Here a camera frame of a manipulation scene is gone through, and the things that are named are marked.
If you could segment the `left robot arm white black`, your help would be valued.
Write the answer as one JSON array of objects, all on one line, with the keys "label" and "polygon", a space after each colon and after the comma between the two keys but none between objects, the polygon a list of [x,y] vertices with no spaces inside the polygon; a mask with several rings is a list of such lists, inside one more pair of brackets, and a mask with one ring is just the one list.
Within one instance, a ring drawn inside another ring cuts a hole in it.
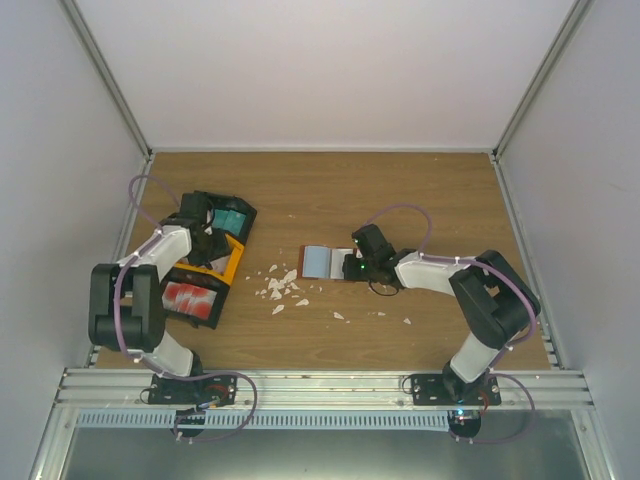
[{"label": "left robot arm white black", "polygon": [[173,378],[171,391],[185,404],[203,398],[206,380],[193,371],[195,354],[166,330],[161,283],[183,259],[202,265],[218,256],[226,238],[213,219],[211,196],[187,193],[146,242],[116,263],[96,265],[90,277],[91,342]]}]

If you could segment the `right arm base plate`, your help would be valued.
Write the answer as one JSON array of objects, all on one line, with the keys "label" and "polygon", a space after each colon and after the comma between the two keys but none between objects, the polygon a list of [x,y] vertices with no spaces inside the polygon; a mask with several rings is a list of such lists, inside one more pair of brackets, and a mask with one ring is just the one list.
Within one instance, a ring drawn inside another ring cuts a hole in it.
[{"label": "right arm base plate", "polygon": [[472,383],[443,373],[414,373],[400,381],[400,389],[415,406],[499,406],[500,387],[495,378],[481,375]]}]

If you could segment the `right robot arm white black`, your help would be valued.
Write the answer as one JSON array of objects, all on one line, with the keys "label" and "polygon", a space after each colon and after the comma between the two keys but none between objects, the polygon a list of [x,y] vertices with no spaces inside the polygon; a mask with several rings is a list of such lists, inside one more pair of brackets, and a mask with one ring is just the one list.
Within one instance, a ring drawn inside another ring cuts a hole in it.
[{"label": "right robot arm white black", "polygon": [[443,393],[451,403],[474,398],[480,379],[504,352],[534,333],[540,303],[499,252],[442,257],[397,251],[374,224],[356,230],[352,240],[356,250],[341,266],[345,280],[429,290],[457,300],[469,335],[442,371]]}]

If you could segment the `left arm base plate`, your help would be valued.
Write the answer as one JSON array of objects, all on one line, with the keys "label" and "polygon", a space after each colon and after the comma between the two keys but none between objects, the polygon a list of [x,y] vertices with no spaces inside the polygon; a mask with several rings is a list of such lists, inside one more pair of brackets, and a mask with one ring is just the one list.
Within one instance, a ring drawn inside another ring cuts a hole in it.
[{"label": "left arm base plate", "polygon": [[148,405],[226,406],[235,402],[237,377],[220,375],[205,380],[179,381],[154,375],[140,393]]}]

